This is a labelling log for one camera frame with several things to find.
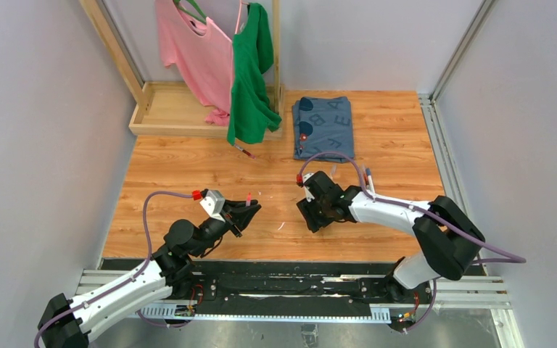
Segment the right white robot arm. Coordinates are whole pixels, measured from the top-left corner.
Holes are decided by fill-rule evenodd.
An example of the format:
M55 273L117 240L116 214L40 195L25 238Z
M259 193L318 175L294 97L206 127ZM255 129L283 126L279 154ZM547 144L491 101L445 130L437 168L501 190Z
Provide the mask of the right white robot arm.
M485 238L446 196L431 202L372 194L359 186L341 188L323 171L297 176L305 198L297 203L308 229L332 223L368 223L414 236L420 252L400 258L386 276L387 290L411 290L434 280L458 281L475 260Z

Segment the white pen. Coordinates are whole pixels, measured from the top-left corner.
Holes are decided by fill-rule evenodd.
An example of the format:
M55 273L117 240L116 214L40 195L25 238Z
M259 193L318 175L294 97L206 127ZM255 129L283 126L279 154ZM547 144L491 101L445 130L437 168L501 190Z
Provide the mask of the white pen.
M371 169L369 167L366 167L365 173L366 173L366 183L368 186L368 190L374 194L376 191L375 191L374 180L372 177Z

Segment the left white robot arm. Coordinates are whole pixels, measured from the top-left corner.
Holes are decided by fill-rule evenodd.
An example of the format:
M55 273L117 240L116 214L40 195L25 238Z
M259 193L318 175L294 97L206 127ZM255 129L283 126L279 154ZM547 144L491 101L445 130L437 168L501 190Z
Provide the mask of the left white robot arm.
M88 347L106 330L151 303L191 287L192 257L204 257L228 232L239 238L260 211L258 200L231 201L218 191L198 200L208 217L199 225L176 220L157 250L134 269L97 289L49 300L38 323L35 347Z

